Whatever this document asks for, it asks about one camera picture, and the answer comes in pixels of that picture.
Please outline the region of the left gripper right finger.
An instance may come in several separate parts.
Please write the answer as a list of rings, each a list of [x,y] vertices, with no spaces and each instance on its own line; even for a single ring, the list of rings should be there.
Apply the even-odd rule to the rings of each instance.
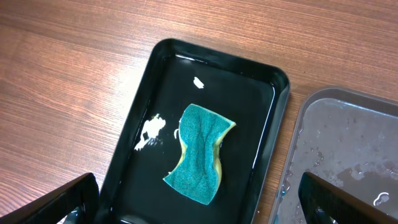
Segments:
[[[393,224],[397,219],[366,204],[311,172],[304,172],[298,197],[308,224]]]

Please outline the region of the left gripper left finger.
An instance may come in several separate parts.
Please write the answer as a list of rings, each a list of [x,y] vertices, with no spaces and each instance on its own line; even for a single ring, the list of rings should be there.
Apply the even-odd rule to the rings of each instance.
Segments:
[[[72,223],[93,223],[99,189],[92,173],[85,173],[23,207],[1,217],[1,223],[58,223],[67,215]]]

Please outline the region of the green yellow sponge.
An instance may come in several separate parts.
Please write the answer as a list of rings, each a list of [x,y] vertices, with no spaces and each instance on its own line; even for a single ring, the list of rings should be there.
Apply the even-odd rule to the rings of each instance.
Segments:
[[[220,146],[235,125],[204,107],[188,105],[178,127],[181,157],[163,181],[178,193],[209,205],[222,179]]]

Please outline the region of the grey serving tray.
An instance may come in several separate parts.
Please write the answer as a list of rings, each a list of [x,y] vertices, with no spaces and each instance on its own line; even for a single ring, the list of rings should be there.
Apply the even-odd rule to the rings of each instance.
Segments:
[[[269,223],[305,223],[298,189],[311,172],[397,217],[397,103],[326,87],[301,105]]]

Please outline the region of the black water tray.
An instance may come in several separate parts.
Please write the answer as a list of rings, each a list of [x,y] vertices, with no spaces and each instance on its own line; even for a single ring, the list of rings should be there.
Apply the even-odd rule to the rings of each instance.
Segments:
[[[96,223],[252,223],[288,101],[272,65],[177,39],[152,50]]]

